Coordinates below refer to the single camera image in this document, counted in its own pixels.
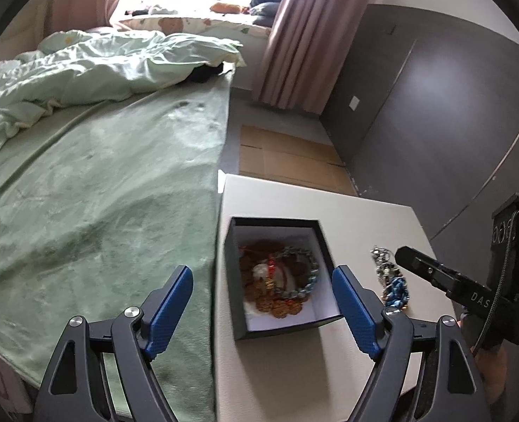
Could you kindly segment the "person's right hand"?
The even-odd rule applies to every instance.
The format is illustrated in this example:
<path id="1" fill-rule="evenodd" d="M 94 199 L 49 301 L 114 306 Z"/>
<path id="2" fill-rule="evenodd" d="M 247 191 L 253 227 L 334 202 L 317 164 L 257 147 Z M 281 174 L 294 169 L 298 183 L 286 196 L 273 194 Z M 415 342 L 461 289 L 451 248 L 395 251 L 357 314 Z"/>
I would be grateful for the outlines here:
<path id="1" fill-rule="evenodd" d="M 478 339 L 481 321 L 463 313 L 458 322 L 470 351 L 475 348 Z M 474 353 L 486 400 L 490 407 L 492 418 L 501 417 L 505 405 L 505 387 L 507 380 L 508 358 L 506 348 L 498 345 L 495 348 L 479 349 Z"/>

